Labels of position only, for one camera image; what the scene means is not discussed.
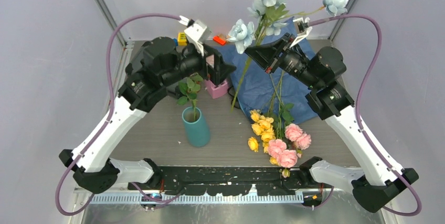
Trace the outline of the blue flower stem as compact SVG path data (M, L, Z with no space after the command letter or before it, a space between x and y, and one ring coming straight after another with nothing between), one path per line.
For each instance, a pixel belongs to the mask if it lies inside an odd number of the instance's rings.
M262 44L267 36L278 36L281 29L287 26L285 23L291 19L293 23L293 15L290 15L285 6L286 0L253 0L252 6L249 7L250 15L258 20L256 24L253 22L245 23L242 19L236 21L232 29L229 31L227 41L235 45L238 54L244 54L249 46ZM252 60L247 58L241 78L239 79L238 88L235 97L239 93L241 84Z

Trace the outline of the yellow flower stem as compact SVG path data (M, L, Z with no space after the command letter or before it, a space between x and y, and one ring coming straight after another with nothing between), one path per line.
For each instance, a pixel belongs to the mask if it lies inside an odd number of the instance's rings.
M250 118L253 120L251 128L253 133L259 137L248 139L248 146L251 151L258 152L259 146L263 147L263 152L270 156L269 162L272 165L281 165L280 156L287 145L284 140L284 103L281 99L283 75L277 82L272 82L273 95L268 103L270 106L266 113L260 110L251 110Z

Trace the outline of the blue flower bouquet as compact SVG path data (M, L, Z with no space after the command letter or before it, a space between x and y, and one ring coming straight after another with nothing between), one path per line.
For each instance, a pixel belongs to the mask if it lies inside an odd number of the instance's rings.
M262 44L274 42L282 37L285 33L296 34L296 28L291 19L288 19L285 23L288 24L281 29L280 35L267 36L263 40ZM309 59L315 56L315 52L312 50L308 40L302 40L297 44L297 46L300 47L301 51ZM234 65L237 68L227 78L230 86L233 86L234 91L236 91L248 56L246 54L238 54L235 45L232 44L226 44L216 48L221 53L225 63ZM261 110L262 113L266 113L268 111L272 95L275 94L274 85L277 88L277 91L280 91L278 82L280 80L281 73L282 70L278 68L274 73L269 75L265 73L265 71L261 69L254 61L251 62L237 95L237 101L239 103L238 107L240 108L239 110L243 112L249 122L253 122L249 113L251 110ZM309 90L306 85L293 78L286 72L284 73L281 85L281 101L284 104L294 104L290 109L290 114L294 119L294 123L296 124L300 124L317 117L317 114L312 111L305 98L308 92Z

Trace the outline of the pink flower stem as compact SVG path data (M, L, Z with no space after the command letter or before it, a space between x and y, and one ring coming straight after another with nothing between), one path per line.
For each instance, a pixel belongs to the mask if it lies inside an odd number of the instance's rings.
M266 117L273 118L273 140L264 150L270 156L270 163L280 167L281 177L288 178L291 168L302 157L303 151L310 147L312 139L295 121L291 110L294 102L285 100L284 81L288 75L281 73L278 80L271 80L273 94L268 103Z
M189 120L190 122L195 122L199 118L197 112L197 94L201 90L201 82L203 82L203 78L198 73L194 73L191 76L186 77L184 81L178 83L180 96L177 100L177 104L185 105L187 102L190 102L193 112L193 115Z

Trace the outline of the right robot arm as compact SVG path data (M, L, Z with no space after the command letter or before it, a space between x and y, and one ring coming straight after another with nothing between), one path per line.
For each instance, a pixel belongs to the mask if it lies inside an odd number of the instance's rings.
M414 169L403 168L385 151L359 115L358 103L338 82L346 71L339 50L323 47L308 58L294 37L285 34L245 53L266 73L282 69L306 85L310 108L338 134L360 165L353 170L310 158L300 166L302 185L331 185L352 194L362 208L374 213L418 180Z

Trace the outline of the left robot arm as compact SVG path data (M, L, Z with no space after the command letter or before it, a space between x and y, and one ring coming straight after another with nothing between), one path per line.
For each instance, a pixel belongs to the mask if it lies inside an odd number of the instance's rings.
M162 172L151 159L120 161L110 154L127 132L167 97L169 86L193 74L220 84L234 71L235 66L225 63L221 53L209 45L199 52L191 43L178 51L169 37L145 42L127 65L127 78L107 114L83 143L62 150L60 160L73 172L77 185L93 194L122 183L156 189Z

